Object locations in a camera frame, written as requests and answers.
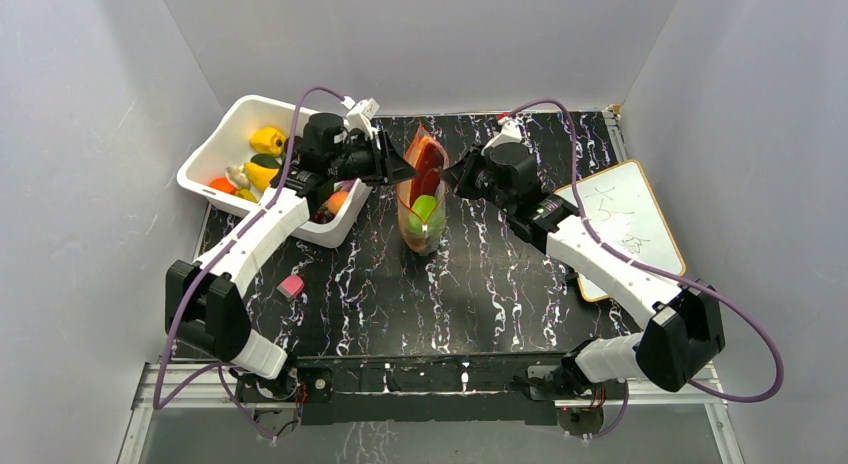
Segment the clear orange-zip bag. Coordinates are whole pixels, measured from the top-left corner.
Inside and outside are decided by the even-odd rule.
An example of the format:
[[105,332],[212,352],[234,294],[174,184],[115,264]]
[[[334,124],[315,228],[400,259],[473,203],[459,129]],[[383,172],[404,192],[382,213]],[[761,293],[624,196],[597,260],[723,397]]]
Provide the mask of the clear orange-zip bag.
[[399,230],[407,247],[424,256],[438,248],[446,229],[448,188],[441,171],[450,166],[450,158],[420,123],[404,159],[417,176],[396,186]]

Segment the green toy starfruit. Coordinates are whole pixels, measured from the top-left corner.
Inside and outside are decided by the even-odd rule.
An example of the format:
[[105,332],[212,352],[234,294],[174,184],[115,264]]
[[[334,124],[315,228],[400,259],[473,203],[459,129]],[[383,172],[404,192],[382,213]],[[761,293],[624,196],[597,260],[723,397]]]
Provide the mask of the green toy starfruit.
[[408,229],[414,234],[426,234],[429,231],[431,215],[437,208],[437,199],[431,195],[420,195],[413,203],[408,214]]

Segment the green toy cabbage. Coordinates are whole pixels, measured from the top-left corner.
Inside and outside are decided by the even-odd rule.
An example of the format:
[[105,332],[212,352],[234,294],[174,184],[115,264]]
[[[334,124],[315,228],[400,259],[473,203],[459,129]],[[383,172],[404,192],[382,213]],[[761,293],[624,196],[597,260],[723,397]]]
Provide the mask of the green toy cabbage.
[[412,242],[436,240],[441,238],[446,225],[443,215],[431,214],[426,222],[410,214],[407,219],[407,234]]

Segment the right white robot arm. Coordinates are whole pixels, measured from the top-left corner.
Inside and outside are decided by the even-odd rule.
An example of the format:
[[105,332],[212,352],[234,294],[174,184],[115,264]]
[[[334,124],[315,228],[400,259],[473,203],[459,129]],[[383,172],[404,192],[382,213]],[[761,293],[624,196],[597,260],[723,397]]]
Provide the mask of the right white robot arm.
[[603,249],[578,208],[543,188],[536,159],[524,145],[475,146],[440,177],[457,196],[484,199],[502,211],[515,236],[588,277],[642,329],[586,340],[550,375],[530,378],[528,385],[587,398],[605,381],[646,378],[676,392],[724,349],[717,300]]

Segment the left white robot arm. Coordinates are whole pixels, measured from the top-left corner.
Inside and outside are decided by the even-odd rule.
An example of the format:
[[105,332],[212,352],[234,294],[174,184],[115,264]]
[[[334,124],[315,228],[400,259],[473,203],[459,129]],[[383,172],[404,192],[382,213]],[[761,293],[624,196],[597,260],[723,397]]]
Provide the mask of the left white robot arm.
[[276,250],[331,197],[339,181],[398,184],[416,169],[387,133],[332,113],[309,117],[299,144],[287,147],[257,207],[192,262],[175,261],[165,277],[165,359],[175,342],[236,368],[275,400],[294,395],[299,375],[286,350],[257,331],[245,304],[255,276]]

